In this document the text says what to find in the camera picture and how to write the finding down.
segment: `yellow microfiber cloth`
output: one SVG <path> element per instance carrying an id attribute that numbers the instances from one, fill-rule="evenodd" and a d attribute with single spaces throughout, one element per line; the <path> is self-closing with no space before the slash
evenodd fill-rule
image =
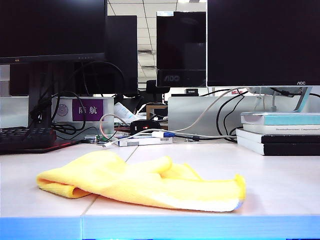
<path id="1" fill-rule="evenodd" d="M 67 198 L 91 193 L 147 206 L 229 212 L 245 199 L 244 178 L 203 180 L 189 165 L 168 156 L 136 164 L 100 150 L 36 177 L 40 189 Z"/>

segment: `stack of books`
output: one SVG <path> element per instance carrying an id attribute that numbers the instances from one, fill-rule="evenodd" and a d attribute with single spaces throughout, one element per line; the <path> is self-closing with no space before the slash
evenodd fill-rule
<path id="1" fill-rule="evenodd" d="M 266 156 L 320 155 L 320 113 L 241 113 L 237 142 Z"/>

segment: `monitor screen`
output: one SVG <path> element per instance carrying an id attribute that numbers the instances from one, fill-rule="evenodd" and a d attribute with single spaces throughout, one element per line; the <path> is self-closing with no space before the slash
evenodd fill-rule
<path id="1" fill-rule="evenodd" d="M 207 1 L 207 85 L 320 85 L 318 0 Z"/>
<path id="2" fill-rule="evenodd" d="M 206 12 L 158 12 L 156 85 L 206 86 Z"/>
<path id="3" fill-rule="evenodd" d="M 112 66 L 97 63 L 84 69 L 87 90 L 90 94 L 138 93 L 138 45 L 137 16 L 107 17 L 106 61 L 116 65 L 124 75 Z M 75 76 L 76 92 L 85 94 L 83 73 Z"/>
<path id="4" fill-rule="evenodd" d="M 106 0 L 0 1 L 0 63 L 104 59 Z"/>

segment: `white desk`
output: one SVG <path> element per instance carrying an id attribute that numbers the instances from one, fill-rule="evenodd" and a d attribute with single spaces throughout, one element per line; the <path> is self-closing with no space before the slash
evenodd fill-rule
<path id="1" fill-rule="evenodd" d="M 215 142 L 111 149 L 129 164 L 168 155 L 204 179 L 243 175 L 246 200 L 230 213 L 169 210 L 96 195 L 66 199 L 37 188 L 39 172 L 100 149 L 81 144 L 0 156 L 0 239 L 320 238 L 320 156 L 261 156 Z"/>

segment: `black keyboard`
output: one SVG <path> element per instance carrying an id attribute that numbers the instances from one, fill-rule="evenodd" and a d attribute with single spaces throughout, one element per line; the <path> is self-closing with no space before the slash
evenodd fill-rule
<path id="1" fill-rule="evenodd" d="M 56 139 L 52 128 L 3 128 L 0 129 L 0 151 L 49 148 Z"/>

